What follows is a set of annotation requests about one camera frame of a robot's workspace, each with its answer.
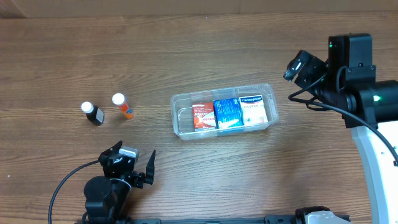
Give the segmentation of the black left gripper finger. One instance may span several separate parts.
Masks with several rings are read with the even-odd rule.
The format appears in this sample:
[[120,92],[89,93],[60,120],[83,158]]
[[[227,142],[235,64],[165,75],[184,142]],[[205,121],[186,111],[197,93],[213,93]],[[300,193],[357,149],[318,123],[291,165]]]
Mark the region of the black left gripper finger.
[[146,174],[144,182],[152,185],[154,182],[155,175],[155,150],[153,150],[151,157],[146,165]]
[[109,148],[109,150],[111,152],[119,152],[120,148],[122,147],[123,142],[122,141],[118,141],[114,146],[112,146],[111,148]]

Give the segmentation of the white blue plaster box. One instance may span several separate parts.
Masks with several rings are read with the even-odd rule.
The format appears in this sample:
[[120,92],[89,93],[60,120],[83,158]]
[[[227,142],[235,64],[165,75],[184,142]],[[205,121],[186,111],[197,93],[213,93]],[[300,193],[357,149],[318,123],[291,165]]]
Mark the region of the white blue plaster box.
[[239,103],[245,126],[254,126],[268,122],[262,95],[239,97]]

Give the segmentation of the red medicine box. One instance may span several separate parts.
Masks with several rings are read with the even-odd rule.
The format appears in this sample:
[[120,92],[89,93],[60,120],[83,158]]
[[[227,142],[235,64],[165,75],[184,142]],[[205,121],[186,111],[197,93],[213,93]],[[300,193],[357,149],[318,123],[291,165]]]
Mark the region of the red medicine box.
[[195,131],[215,129],[216,119],[213,103],[199,103],[192,105],[193,127]]

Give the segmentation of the clear plastic container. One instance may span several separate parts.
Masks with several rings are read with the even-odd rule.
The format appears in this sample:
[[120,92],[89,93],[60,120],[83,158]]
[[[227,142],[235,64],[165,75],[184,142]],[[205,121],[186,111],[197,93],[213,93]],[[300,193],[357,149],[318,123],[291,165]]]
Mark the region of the clear plastic container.
[[[218,129],[216,125],[215,129],[204,129],[202,131],[194,130],[192,105],[199,103],[213,103],[214,100],[230,98],[239,99],[239,97],[254,95],[262,95],[268,119],[267,123],[254,126],[243,125],[228,129]],[[268,83],[183,93],[174,95],[170,102],[174,133],[183,140],[210,138],[263,130],[279,120],[274,91]]]

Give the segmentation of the blue medicine box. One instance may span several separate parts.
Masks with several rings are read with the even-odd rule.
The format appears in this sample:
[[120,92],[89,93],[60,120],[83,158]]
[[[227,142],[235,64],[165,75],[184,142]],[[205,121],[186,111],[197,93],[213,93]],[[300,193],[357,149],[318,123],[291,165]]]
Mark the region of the blue medicine box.
[[213,105],[218,129],[228,129],[244,125],[238,98],[214,100]]

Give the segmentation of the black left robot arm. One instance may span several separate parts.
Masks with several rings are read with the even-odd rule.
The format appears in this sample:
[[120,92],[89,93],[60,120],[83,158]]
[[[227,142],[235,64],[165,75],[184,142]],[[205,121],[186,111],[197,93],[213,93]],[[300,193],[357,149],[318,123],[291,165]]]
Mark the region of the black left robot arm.
[[133,188],[153,184],[155,154],[153,151],[145,172],[136,172],[139,150],[123,146],[119,141],[103,151],[98,158],[103,175],[90,179],[84,187],[86,213],[82,222],[132,223],[132,219],[123,214],[124,206]]

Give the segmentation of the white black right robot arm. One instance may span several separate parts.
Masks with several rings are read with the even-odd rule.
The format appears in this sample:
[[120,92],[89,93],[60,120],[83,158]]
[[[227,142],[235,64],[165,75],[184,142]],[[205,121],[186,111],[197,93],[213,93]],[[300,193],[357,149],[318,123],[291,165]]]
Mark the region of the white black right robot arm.
[[339,113],[363,164],[373,223],[397,223],[397,81],[376,80],[368,33],[331,35],[322,61],[299,50],[284,73],[300,90],[288,99]]

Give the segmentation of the dark brown medicine bottle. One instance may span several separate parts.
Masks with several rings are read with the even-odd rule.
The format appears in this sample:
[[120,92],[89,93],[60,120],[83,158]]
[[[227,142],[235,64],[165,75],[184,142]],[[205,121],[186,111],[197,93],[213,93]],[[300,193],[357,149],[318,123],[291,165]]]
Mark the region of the dark brown medicine bottle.
[[89,101],[85,101],[81,104],[81,110],[94,125],[100,126],[103,124],[104,112],[98,106],[93,105]]

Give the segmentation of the orange tablet tube white cap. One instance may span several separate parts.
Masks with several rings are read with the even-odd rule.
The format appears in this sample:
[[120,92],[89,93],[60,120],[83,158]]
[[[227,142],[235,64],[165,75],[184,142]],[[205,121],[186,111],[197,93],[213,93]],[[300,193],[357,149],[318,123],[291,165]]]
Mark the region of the orange tablet tube white cap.
[[126,103],[125,96],[122,93],[115,93],[112,97],[112,102],[118,106],[127,119],[133,119],[134,115],[132,109],[130,109],[129,105]]

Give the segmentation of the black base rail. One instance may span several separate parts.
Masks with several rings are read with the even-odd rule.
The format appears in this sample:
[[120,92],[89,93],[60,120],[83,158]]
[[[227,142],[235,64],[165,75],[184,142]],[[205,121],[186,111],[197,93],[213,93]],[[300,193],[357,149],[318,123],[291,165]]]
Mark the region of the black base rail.
[[261,218],[221,218],[221,219],[187,219],[187,220],[161,220],[131,219],[115,221],[117,224],[294,224],[299,223],[295,215],[266,215]]

